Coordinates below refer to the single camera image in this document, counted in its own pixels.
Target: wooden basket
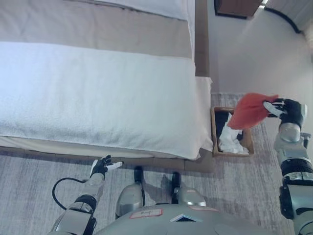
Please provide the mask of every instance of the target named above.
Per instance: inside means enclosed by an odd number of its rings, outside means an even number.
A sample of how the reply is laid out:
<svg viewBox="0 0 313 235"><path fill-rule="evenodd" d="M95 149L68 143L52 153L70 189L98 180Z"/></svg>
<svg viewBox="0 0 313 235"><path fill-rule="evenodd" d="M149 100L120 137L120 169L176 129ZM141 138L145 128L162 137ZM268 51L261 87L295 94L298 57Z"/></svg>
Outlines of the wooden basket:
<svg viewBox="0 0 313 235"><path fill-rule="evenodd" d="M254 148L253 148L253 140L252 134L250 129L243 130L243 139L240 141L240 144L243 147L246 147L249 151L249 154L241 154L241 153L223 153L219 150L218 140L217 140L217 132L216 132L216 125L215 125L215 112L224 111L229 112L231 114L234 113L234 108L228 107L213 107L211 108L211 123L212 123L212 141L214 144L213 147L213 157L217 156L226 156L226 157L250 157L254 155Z"/></svg>

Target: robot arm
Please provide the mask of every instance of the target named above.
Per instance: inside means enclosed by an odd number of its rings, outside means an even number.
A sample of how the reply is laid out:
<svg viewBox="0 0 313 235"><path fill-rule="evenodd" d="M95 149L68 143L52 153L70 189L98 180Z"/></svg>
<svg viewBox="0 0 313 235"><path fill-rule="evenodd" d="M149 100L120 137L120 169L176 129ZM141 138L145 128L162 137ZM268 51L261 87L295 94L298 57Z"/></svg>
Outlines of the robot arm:
<svg viewBox="0 0 313 235"><path fill-rule="evenodd" d="M283 175L281 213L293 220L296 235L313 234L313 166L306 149L311 135L300 133L306 106L290 99L264 106L282 120L274 144Z"/></svg>
<svg viewBox="0 0 313 235"><path fill-rule="evenodd" d="M105 173L119 168L122 162L111 163L107 156L93 162L90 178L84 190L66 211L56 220L48 235L91 235L96 225L93 213L103 194Z"/></svg>

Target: carpet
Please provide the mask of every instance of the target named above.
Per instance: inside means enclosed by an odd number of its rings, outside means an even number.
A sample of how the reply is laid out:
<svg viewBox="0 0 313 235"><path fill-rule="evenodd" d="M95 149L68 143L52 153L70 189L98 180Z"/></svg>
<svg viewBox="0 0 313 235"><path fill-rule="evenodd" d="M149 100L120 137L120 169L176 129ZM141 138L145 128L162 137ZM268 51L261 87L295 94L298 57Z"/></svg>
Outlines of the carpet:
<svg viewBox="0 0 313 235"><path fill-rule="evenodd" d="M234 106L240 94L212 94L212 106ZM183 185L196 188L210 207L249 220L279 235L293 234L292 223L279 209L281 171L264 124L252 129L255 156L216 158L215 172L181 172ZM62 177L85 179L92 161L48 159L27 153L0 152L0 235L44 235L62 213L51 196L54 183ZM122 189L133 182L134 166L106 175L104 194L96 209L99 231L115 219L115 204ZM170 202L172 171L145 167L143 184L147 205ZM75 200L82 184L65 181L56 190L65 205Z"/></svg>

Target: red towel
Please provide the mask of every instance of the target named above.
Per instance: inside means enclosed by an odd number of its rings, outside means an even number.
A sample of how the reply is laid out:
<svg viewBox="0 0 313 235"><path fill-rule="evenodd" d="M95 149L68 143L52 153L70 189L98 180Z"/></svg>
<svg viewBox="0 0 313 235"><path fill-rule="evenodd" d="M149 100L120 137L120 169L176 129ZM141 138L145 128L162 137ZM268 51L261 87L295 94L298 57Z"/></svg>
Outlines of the red towel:
<svg viewBox="0 0 313 235"><path fill-rule="evenodd" d="M236 105L228 126L234 130L243 130L258 125L268 116L268 111L264 108L263 101L274 102L277 98L278 95L246 94Z"/></svg>

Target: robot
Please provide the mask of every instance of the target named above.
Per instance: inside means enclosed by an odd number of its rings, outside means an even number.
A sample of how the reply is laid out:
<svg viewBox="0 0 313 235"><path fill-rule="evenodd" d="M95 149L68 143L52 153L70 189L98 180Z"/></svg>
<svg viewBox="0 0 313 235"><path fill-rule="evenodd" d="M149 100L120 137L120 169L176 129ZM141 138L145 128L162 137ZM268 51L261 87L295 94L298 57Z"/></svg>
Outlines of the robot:
<svg viewBox="0 0 313 235"><path fill-rule="evenodd" d="M313 234L313 167L307 155L310 134L301 133L306 106L290 99L264 101L269 117L281 119L274 148L282 170L280 206L291 219L296 235ZM48 235L91 235L96 224L93 213L103 192L106 172L122 166L110 156L94 161L90 178L81 195L65 208ZM172 203L145 206L143 170L136 167L134 183L123 189L116 205L116 220L99 235L272 235L235 216L207 207L194 188L180 186L180 175L173 173Z"/></svg>

